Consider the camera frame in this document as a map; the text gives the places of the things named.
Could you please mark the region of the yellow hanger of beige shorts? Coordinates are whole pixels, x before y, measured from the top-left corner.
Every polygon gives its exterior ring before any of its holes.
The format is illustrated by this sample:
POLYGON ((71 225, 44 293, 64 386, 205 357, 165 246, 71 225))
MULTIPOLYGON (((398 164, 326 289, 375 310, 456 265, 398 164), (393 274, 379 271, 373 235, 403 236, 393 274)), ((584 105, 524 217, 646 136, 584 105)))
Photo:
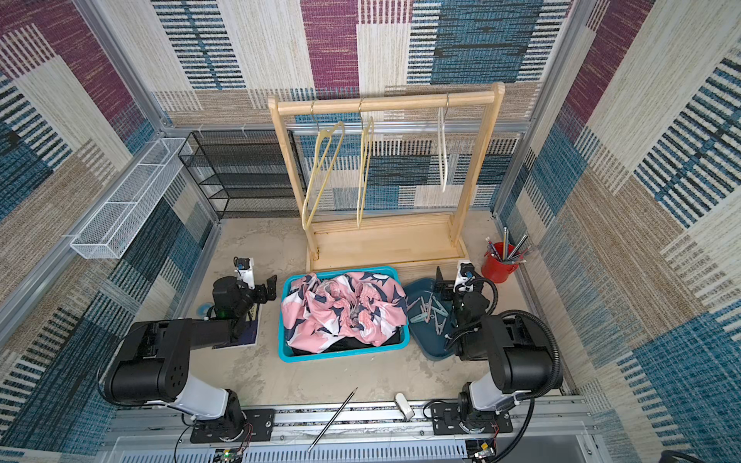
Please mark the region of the yellow hanger of beige shorts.
POLYGON ((342 121, 335 123, 331 128, 320 128, 315 116, 315 104, 316 102, 313 101, 310 115, 316 123, 318 135, 316 135, 311 175, 301 208, 301 224, 305 232, 312 226, 326 185, 335 170, 343 139, 345 139, 345 123, 342 121))

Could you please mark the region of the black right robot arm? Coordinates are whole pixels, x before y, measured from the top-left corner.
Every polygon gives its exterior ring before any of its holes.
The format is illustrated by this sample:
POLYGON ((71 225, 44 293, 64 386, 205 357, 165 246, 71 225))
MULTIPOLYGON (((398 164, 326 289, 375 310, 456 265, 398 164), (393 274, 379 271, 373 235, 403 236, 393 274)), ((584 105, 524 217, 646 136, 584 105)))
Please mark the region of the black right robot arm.
POLYGON ((499 462, 521 442, 536 399, 563 382, 563 359, 545 322, 521 310, 496 310, 494 282, 464 260, 455 278, 435 276, 433 308, 445 309, 450 325, 439 328, 445 352, 461 361, 487 364, 457 399, 431 399, 422 408, 437 435, 475 434, 467 447, 472 462, 499 462))

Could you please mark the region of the white clothespin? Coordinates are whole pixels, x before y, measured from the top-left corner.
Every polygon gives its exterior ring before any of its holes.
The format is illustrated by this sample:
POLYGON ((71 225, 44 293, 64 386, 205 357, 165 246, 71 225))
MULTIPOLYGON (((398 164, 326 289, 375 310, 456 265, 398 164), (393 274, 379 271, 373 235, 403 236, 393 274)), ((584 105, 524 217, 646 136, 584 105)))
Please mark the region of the white clothespin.
POLYGON ((447 318, 445 316, 438 316, 438 314, 435 314, 433 316, 433 322, 435 326, 436 335, 438 336, 444 335, 446 321, 447 321, 447 318))
POLYGON ((432 294, 428 296, 420 297, 420 310, 426 316, 431 316, 432 313, 432 294))

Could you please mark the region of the black shorts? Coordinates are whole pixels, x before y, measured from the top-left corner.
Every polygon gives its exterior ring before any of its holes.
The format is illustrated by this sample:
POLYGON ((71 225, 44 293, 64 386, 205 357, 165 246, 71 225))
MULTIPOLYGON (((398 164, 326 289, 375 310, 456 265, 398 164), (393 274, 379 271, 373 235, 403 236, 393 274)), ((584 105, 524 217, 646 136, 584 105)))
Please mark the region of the black shorts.
MULTIPOLYGON (((403 341, 406 340, 405 331, 398 330, 391 338, 389 338, 381 347, 391 346, 391 345, 400 345, 403 341)), ((333 352, 345 352, 345 351, 353 351, 353 350, 362 350, 362 349, 370 349, 374 348, 374 345, 367 345, 366 343, 362 343, 362 341, 359 341, 359 339, 355 338, 343 338, 339 341, 336 341, 333 343, 333 345, 330 345, 330 347, 327 347, 324 351, 322 351, 322 354, 329 354, 333 352)), ((307 355, 314 355, 314 352, 294 348, 294 347, 288 347, 289 352, 293 356, 307 356, 307 355)))

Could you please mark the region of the yellow hanger of black shorts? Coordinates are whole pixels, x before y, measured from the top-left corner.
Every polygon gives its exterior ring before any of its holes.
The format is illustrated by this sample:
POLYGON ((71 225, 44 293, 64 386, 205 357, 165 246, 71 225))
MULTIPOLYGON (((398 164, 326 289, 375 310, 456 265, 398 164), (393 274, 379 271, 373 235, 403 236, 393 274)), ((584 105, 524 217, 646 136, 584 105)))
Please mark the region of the yellow hanger of black shorts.
POLYGON ((356 226, 358 229, 361 228, 364 217, 372 146, 374 145, 374 129, 376 128, 373 117, 368 118, 368 123, 365 123, 364 119, 361 119, 361 125, 360 166, 356 204, 356 226))

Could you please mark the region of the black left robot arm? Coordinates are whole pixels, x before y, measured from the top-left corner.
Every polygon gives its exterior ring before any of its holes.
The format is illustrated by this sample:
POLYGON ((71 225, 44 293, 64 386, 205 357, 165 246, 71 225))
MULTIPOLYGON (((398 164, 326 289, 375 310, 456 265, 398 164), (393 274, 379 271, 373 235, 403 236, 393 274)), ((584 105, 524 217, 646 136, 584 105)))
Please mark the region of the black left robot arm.
POLYGON ((208 384, 189 366, 192 351, 237 346, 256 329, 260 305, 277 297, 276 284, 275 276, 254 286, 224 277, 214 285, 207 318, 133 323, 113 359, 100 367, 100 395, 121 407, 164 406, 189 416, 193 444, 269 441, 274 410, 243 409, 236 392, 208 384))

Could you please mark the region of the mint clothespin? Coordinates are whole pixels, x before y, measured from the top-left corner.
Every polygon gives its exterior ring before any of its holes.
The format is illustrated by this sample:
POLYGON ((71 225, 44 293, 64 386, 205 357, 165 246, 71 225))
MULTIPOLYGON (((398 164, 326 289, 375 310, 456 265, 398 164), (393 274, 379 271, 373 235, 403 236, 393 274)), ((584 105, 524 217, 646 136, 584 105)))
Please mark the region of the mint clothespin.
POLYGON ((412 318, 410 318, 409 322, 411 324, 421 323, 421 322, 428 323, 430 321, 430 318, 431 318, 431 314, 429 314, 429 313, 420 313, 420 314, 416 314, 416 316, 412 316, 412 318))
POLYGON ((442 316, 442 318, 448 318, 450 316, 446 308, 433 295, 430 297, 428 304, 430 305, 430 310, 438 316, 442 316))

